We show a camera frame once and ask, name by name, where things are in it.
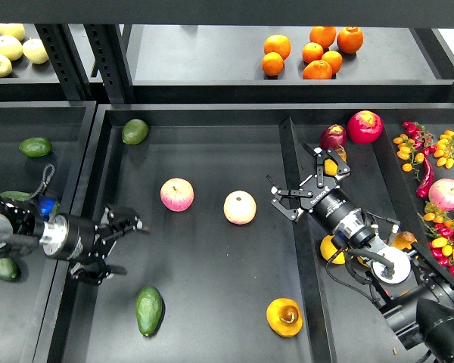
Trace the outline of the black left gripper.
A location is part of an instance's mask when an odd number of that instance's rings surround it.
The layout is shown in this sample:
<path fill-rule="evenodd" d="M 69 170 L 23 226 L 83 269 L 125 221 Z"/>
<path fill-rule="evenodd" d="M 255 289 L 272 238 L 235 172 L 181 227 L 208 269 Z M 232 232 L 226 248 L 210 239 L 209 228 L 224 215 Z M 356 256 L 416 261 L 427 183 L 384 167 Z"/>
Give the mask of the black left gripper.
<path fill-rule="evenodd" d="M 49 259 L 76 262 L 69 270 L 70 277 L 90 285 L 101 285 L 104 279 L 114 275 L 127 275 L 124 267 L 103 261 L 115 240 L 136 231 L 151 232 L 135 209 L 116 204 L 105 206 L 100 224 L 83 217 L 58 214 L 43 226 L 40 245 L 45 255 Z"/>

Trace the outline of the yellow pear under arm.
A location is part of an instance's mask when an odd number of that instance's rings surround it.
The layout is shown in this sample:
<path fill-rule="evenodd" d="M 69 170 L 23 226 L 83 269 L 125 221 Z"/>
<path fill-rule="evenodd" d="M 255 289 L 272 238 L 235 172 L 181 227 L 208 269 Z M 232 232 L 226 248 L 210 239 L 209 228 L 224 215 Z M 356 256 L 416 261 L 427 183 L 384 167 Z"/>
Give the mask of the yellow pear under arm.
<path fill-rule="evenodd" d="M 367 268 L 370 267 L 370 259 L 361 256 L 357 256 L 356 258 L 361 265 L 364 265 Z"/>

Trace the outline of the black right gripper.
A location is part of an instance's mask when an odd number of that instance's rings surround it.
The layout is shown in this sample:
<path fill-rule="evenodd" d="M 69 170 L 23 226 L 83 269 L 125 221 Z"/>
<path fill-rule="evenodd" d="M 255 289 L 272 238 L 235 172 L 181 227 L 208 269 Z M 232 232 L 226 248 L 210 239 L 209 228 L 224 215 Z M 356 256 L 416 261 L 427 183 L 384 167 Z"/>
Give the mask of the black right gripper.
<path fill-rule="evenodd" d="M 311 148 L 302 143 L 303 149 L 316 158 L 316 175 L 300 184 L 300 189 L 282 189 L 270 175 L 266 179 L 272 185 L 270 203 L 291 222 L 298 222 L 305 211 L 332 235 L 340 235 L 351 248 L 367 246 L 375 237 L 357 207 L 347 193 L 337 184 L 351 173 L 350 167 L 338 149 Z M 287 208 L 284 199 L 297 200 L 296 207 Z"/>

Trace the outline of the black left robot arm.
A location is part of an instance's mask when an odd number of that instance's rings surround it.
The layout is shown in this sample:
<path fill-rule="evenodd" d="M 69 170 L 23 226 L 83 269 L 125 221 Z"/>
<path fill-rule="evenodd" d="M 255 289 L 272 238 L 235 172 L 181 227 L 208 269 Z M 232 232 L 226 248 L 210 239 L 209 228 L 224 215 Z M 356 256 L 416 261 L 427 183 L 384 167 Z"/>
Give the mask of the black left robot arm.
<path fill-rule="evenodd" d="M 118 239 L 148 227 L 128 207 L 107 205 L 97 222 L 59 212 L 57 200 L 46 194 L 54 174 L 55 167 L 48 164 L 34 192 L 0 193 L 0 259 L 42 248 L 49 259 L 70 263 L 71 278 L 85 284 L 126 275 L 124 267 L 109 265 L 106 258 Z"/>

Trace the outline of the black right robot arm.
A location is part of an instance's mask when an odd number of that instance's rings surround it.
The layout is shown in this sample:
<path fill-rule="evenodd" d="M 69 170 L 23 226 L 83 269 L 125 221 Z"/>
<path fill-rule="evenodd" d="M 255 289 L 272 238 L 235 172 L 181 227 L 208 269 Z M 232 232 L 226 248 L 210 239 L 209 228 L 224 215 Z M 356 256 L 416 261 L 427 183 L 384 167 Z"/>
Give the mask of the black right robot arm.
<path fill-rule="evenodd" d="M 397 247 L 400 221 L 361 208 L 340 186 L 350 167 L 333 149 L 302 148 L 314 167 L 303 176 L 295 144 L 282 147 L 286 186 L 272 187 L 272 205 L 288 220 L 309 216 L 334 244 L 353 279 L 350 288 L 382 314 L 405 349 L 425 345 L 427 357 L 454 362 L 454 277 L 419 242 Z"/>

